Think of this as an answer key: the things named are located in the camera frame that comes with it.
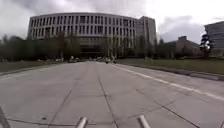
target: distant building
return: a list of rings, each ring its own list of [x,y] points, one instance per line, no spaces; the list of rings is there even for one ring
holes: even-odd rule
[[[53,38],[62,33],[65,37],[82,38],[80,44],[84,46],[97,46],[105,37],[116,37],[118,44],[128,39],[128,47],[134,48],[140,36],[154,44],[156,25],[154,19],[145,16],[136,19],[104,13],[57,13],[30,18],[28,36],[32,39]]]
[[[215,50],[224,49],[224,21],[205,25],[205,31],[214,43]]]
[[[158,52],[171,58],[175,55],[201,55],[199,44],[188,40],[186,36],[179,37],[178,40],[175,41],[159,44]]]

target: road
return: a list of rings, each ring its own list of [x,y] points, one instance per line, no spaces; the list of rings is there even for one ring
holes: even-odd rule
[[[0,77],[12,128],[224,128],[224,82],[99,62]]]

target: curb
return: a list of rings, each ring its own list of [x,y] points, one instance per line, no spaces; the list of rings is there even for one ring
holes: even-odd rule
[[[127,64],[127,63],[119,63],[119,64],[124,64],[124,65],[129,65],[129,66],[134,66],[134,67],[140,67],[140,68],[149,68],[149,69],[171,72],[171,73],[176,73],[176,74],[181,74],[181,75],[186,75],[186,76],[191,76],[191,77],[198,77],[198,78],[203,78],[203,79],[209,79],[209,80],[224,81],[224,75],[219,75],[219,74],[189,71],[189,70],[183,70],[183,69],[157,67],[157,66]]]
[[[24,72],[24,71],[29,71],[29,70],[34,70],[34,69],[39,69],[39,68],[47,68],[50,66],[57,66],[59,64],[63,63],[58,63],[58,64],[48,64],[48,65],[42,65],[42,66],[36,66],[36,67],[30,67],[30,68],[23,68],[23,69],[18,69],[18,70],[12,70],[8,72],[1,72],[0,76],[8,75],[8,74],[13,74],[13,73],[19,73],[19,72]]]

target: lawn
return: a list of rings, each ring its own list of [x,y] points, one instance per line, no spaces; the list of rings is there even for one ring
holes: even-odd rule
[[[56,63],[59,62],[46,62],[46,61],[0,62],[0,72],[8,72],[12,70],[44,66]]]
[[[120,63],[185,69],[224,75],[224,60],[145,60],[124,59]]]

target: sky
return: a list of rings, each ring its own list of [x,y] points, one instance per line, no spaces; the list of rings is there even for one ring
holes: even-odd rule
[[[204,25],[224,20],[223,0],[0,0],[0,38],[25,38],[29,18],[60,12],[100,12],[156,20],[165,41],[187,36],[200,43]]]

